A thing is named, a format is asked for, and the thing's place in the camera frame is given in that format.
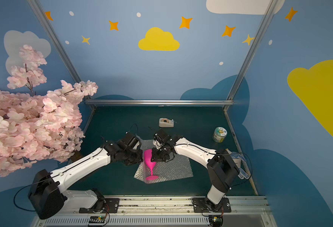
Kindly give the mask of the pink plastic wine glass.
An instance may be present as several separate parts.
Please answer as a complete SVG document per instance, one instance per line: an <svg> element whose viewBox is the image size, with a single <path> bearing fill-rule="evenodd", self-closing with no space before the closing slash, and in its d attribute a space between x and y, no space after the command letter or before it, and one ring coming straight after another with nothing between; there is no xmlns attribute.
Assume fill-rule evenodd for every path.
<svg viewBox="0 0 333 227"><path fill-rule="evenodd" d="M148 149L144 152L144 162L146 164L146 167L150 171L150 176L146 177L147 181L153 181L153 180L157 180L159 178L158 176L154 175L154 173L153 173L156 162L152 162L151 159L152 159L152 149Z"/></svg>

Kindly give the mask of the clear bubble wrap sheet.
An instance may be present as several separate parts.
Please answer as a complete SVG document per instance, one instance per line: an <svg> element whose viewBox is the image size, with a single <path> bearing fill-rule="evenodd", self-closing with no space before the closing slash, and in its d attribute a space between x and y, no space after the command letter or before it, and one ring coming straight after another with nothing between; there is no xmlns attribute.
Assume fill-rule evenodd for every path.
<svg viewBox="0 0 333 227"><path fill-rule="evenodd" d="M174 159L169 162L158 162L153 168L153 175L156 179L148 180L152 176L151 170L146 162L140 163L134 178L143 181L146 184L160 183L166 181L179 180L193 177L193 171L190 161L187 157L175 155Z"/></svg>

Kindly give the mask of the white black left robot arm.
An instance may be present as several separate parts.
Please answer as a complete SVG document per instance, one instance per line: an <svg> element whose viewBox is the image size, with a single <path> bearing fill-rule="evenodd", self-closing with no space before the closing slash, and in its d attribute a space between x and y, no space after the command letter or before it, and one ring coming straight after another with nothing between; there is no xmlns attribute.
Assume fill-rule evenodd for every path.
<svg viewBox="0 0 333 227"><path fill-rule="evenodd" d="M122 161L129 165L143 161L142 142L127 133L118 142L104 141L103 145L89 155L56 170L43 169L36 173L30 186L28 199L40 219L48 219L57 214L71 201L67 189L80 179L113 162Z"/></svg>

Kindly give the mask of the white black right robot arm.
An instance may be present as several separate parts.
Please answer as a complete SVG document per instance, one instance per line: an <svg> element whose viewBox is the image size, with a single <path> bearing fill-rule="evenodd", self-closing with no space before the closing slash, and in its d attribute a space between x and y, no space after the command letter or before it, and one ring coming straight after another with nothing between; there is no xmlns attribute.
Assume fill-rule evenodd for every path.
<svg viewBox="0 0 333 227"><path fill-rule="evenodd" d="M212 186L206 196L207 204L218 205L240 174L231 154L225 150L205 148L183 136L171 136L162 129L154 134L153 143L155 148L152 149L151 161L168 162L172 155L177 154L194 160L208 170Z"/></svg>

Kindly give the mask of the white tape dispenser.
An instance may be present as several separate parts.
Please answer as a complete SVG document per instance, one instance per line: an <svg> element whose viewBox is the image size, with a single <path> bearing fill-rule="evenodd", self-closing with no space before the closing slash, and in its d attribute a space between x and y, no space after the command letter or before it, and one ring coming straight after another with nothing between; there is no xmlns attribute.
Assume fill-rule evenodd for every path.
<svg viewBox="0 0 333 227"><path fill-rule="evenodd" d="M161 128L173 128L175 125L175 121L173 119L160 118L158 125Z"/></svg>

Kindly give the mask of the small green circuit board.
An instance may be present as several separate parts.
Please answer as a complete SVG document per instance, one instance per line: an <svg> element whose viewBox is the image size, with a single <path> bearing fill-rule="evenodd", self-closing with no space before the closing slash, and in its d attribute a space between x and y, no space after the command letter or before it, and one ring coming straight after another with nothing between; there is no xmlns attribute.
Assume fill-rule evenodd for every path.
<svg viewBox="0 0 333 227"><path fill-rule="evenodd" d="M88 220L88 226L103 226L105 223L105 216L91 216Z"/></svg>

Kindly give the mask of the pink cherry blossom tree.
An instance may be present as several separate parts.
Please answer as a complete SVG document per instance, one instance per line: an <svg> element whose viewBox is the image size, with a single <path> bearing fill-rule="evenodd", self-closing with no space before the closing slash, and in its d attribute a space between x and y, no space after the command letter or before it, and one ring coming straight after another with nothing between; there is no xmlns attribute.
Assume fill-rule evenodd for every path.
<svg viewBox="0 0 333 227"><path fill-rule="evenodd" d="M8 91L0 90L0 176L32 167L37 161L67 161L80 151L84 133L79 104L94 95L91 81L71 84L37 95L34 87L47 81L41 65L47 62L29 45L20 48L23 66L12 66Z"/></svg>

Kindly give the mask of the aluminium back frame bar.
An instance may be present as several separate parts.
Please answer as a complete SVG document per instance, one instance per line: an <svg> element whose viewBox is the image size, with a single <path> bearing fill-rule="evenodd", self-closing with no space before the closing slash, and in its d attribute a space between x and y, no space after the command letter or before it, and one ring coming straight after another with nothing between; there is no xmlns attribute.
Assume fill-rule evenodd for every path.
<svg viewBox="0 0 333 227"><path fill-rule="evenodd" d="M231 106L232 100L114 100L87 99L94 106Z"/></svg>

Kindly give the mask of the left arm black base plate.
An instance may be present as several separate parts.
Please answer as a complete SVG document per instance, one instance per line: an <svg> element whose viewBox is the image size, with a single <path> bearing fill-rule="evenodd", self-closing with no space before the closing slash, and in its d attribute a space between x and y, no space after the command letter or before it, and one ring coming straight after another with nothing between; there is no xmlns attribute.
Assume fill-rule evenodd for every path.
<svg viewBox="0 0 333 227"><path fill-rule="evenodd" d="M118 212L120 199L119 198L105 198L98 199L91 208L80 208L81 214L115 214Z"/></svg>

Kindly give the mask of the aluminium front rail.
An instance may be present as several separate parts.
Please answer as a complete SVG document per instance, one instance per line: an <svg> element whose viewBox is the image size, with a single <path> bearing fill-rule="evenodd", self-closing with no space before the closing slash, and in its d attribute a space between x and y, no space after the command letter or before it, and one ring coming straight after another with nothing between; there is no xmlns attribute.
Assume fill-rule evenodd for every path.
<svg viewBox="0 0 333 227"><path fill-rule="evenodd" d="M209 216L222 216L222 227L276 227L277 223L264 196L229 196L230 213L195 213L192 196L110 196L119 198L115 214L81 214L76 209L60 211L32 227L88 226L91 216L105 216L98 227L209 227Z"/></svg>

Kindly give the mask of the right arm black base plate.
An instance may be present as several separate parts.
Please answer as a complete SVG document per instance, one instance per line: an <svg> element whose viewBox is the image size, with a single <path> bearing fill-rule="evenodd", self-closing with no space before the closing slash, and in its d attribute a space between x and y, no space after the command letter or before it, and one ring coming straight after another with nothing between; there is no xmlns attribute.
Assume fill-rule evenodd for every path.
<svg viewBox="0 0 333 227"><path fill-rule="evenodd" d="M193 197L193 210L195 213L230 213L231 205L228 198L223 197L218 204L214 204L207 197Z"/></svg>

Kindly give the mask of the left aluminium frame post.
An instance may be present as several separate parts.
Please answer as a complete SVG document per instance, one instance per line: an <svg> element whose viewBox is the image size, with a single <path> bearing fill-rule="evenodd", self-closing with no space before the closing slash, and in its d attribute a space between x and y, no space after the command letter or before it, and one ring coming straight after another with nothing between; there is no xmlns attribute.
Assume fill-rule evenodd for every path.
<svg viewBox="0 0 333 227"><path fill-rule="evenodd" d="M60 58L62 59L64 65L66 66L67 70L69 71L71 77L75 82L80 82L82 79L78 74L75 66L71 62L68 54L66 53L65 48L63 47L58 35L56 34L54 28L51 25L51 21L47 18L45 11L40 3L40 1L35 0L27 0L28 4L32 8L34 14L36 15L37 19L39 20L41 26L45 30L46 34L50 38L52 44L54 45L57 53L59 54Z"/></svg>

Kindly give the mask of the aluminium frame post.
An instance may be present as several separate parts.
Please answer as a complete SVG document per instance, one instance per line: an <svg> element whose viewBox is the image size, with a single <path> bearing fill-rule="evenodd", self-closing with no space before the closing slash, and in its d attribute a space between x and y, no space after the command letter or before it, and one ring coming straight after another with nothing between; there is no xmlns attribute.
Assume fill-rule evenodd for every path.
<svg viewBox="0 0 333 227"><path fill-rule="evenodd" d="M242 64L242 67L231 87L231 90L228 94L228 97L227 97L227 101L230 102L230 104L227 104L227 105L224 105L223 106L223 110L224 110L224 113L227 113L228 111L228 108L233 105L233 100L234 100L234 97L243 81L243 78L245 77L247 71L248 71L248 68L253 60L253 57L256 53L256 51L258 50L258 47L268 29L268 26L270 24L270 22L272 21L272 18L274 16L274 12L275 12L275 9L277 8L277 5L280 1L278 0L273 0L273 1L270 1L269 2L269 5L267 7L267 10L262 18L262 21L256 31L256 34L255 34L255 38L253 40L253 43L250 45L249 47L249 50L247 52L247 55L245 57L245 60Z"/></svg>
<svg viewBox="0 0 333 227"><path fill-rule="evenodd" d="M35 0L27 0L28 4L32 8L34 14L36 15L37 19L39 20L41 26L45 30L46 34L50 38L52 44L54 45L57 53L59 54L60 58L62 59L64 65L66 66L67 70L69 71L71 77L75 82L80 82L82 79L78 74L75 66L71 62L68 54L66 53L65 48L63 47L58 35L56 34L54 28L51 25L51 21L47 18L45 11L40 3L40 1Z"/></svg>

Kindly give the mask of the right aluminium frame post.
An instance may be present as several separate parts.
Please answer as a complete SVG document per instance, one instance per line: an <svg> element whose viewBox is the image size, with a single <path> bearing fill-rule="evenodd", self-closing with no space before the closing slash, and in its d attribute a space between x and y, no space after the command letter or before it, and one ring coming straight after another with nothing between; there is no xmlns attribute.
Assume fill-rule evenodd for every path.
<svg viewBox="0 0 333 227"><path fill-rule="evenodd" d="M233 100L234 100L234 97L243 81L243 78L245 77L247 71L248 71L248 68L253 60L253 57L256 53L256 51L258 50L258 47L268 29L268 26L270 24L270 22L272 21L272 18L274 16L274 12L275 12L275 9L277 8L277 5L280 1L278 0L273 0L273 1L270 1L269 2L269 5L267 7L267 10L262 18L262 21L256 31L256 34L255 34L255 38L253 40L253 43L250 45L249 47L249 50L247 52L247 55L245 57L245 60L242 64L242 67L231 87L231 90L228 94L228 97L227 97L227 101L230 102L230 104L227 104L227 105L224 105L223 106L223 110L224 110L224 113L227 113L228 111L228 108L233 105Z"/></svg>

